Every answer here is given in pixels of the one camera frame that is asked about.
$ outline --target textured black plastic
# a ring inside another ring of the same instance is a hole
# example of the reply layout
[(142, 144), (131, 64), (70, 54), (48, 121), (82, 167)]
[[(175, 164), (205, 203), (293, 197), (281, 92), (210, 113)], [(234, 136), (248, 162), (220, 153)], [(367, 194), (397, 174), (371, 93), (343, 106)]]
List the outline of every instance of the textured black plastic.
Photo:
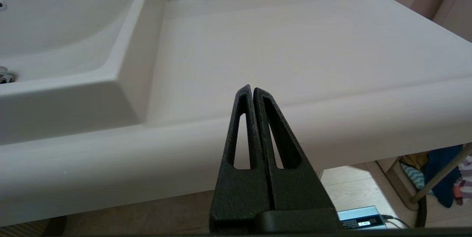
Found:
[[(250, 170), (233, 167), (239, 117), (246, 114)], [(253, 218), (270, 209), (261, 142), (251, 87), (240, 89), (235, 97), (223, 158), (219, 168), (209, 214), (210, 232), (247, 233), (254, 229)]]
[[(239, 117), (245, 113), (250, 170), (233, 167)], [(283, 169), (277, 168), (270, 130)], [(342, 229), (334, 205), (274, 98), (249, 85), (235, 97), (209, 214), (212, 233), (281, 233)]]

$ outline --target digital display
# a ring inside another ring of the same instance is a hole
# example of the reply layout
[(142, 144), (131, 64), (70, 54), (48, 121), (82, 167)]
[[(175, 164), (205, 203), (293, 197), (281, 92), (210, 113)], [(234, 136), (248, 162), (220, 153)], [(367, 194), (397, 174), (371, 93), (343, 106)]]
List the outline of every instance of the digital display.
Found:
[(359, 225), (359, 227), (367, 226), (367, 225), (370, 225), (370, 224), (371, 224), (370, 222), (359, 222), (359, 223), (357, 223), (357, 225)]
[(373, 227), (383, 225), (380, 215), (373, 215), (368, 217), (359, 217), (357, 219), (342, 220), (344, 229), (359, 229), (365, 227)]

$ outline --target white sink basin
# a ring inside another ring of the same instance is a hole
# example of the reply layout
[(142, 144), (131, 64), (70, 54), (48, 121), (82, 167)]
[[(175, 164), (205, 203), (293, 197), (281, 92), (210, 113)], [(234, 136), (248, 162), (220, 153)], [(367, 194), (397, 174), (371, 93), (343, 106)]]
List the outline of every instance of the white sink basin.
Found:
[(1, 0), (0, 144), (139, 124), (165, 0)]

